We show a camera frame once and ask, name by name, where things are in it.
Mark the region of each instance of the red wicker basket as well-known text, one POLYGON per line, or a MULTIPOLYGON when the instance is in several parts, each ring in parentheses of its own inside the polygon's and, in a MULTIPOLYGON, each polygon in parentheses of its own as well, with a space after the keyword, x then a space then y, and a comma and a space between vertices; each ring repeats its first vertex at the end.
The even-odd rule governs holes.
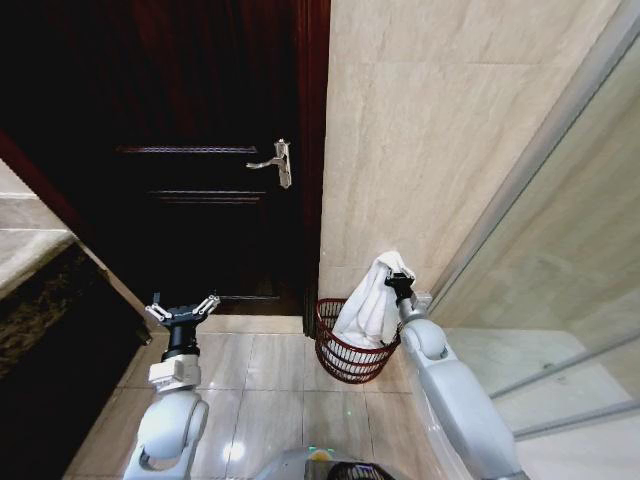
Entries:
POLYGON ((329 374, 345 383, 366 383, 380 374, 396 347, 400 335, 382 348, 358 348, 343 342, 333 326, 346 300, 325 298, 316 305, 316 355, 329 374))

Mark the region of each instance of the white towel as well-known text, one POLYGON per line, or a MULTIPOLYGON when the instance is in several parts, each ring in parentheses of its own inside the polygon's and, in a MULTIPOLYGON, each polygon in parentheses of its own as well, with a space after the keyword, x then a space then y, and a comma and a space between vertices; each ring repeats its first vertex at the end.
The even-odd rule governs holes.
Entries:
POLYGON ((398 252, 380 255, 342 307, 334 335, 360 348, 380 348, 393 340, 399 317, 396 294, 384 284, 389 269, 415 278, 398 252))

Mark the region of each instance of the door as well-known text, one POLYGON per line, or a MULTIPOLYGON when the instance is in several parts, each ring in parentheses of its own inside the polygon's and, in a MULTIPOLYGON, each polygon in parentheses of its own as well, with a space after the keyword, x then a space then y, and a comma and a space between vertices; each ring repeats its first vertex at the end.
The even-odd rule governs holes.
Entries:
POLYGON ((311 311, 328 1, 3 8, 3 127, 142 301, 311 311))

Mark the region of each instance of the robotic hand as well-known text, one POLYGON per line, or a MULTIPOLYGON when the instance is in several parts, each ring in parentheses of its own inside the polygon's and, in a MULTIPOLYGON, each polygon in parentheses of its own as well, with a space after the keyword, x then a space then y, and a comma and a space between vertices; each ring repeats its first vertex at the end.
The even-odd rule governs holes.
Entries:
POLYGON ((154 295, 146 307, 158 322, 169 330, 169 346, 162 362, 149 369, 151 382, 160 395, 144 414, 138 440, 131 455, 125 480, 161 478, 189 480, 198 441, 207 423, 209 406, 195 388, 200 384, 196 326, 219 305, 220 299, 209 295, 199 305, 170 308, 159 305, 154 295), (153 467, 154 461, 176 460, 170 468, 153 467))
POLYGON ((389 273, 404 326, 404 348, 447 438, 474 479, 525 480, 513 434, 473 372, 456 357, 442 329, 427 320, 426 302, 412 290, 413 279, 389 273))

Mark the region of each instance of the door handle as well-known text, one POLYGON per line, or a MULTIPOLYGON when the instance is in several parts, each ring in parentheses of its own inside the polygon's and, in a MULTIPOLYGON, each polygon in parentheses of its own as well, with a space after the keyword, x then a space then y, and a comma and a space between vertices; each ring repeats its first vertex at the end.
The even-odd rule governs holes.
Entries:
POLYGON ((276 156, 271 160, 262 163, 247 163, 247 168, 257 170, 259 168, 268 167, 270 165, 278 166, 278 175, 280 176, 280 186, 287 189, 291 186, 291 163, 289 162, 289 142, 284 139, 278 140, 273 144, 276 148, 276 156))

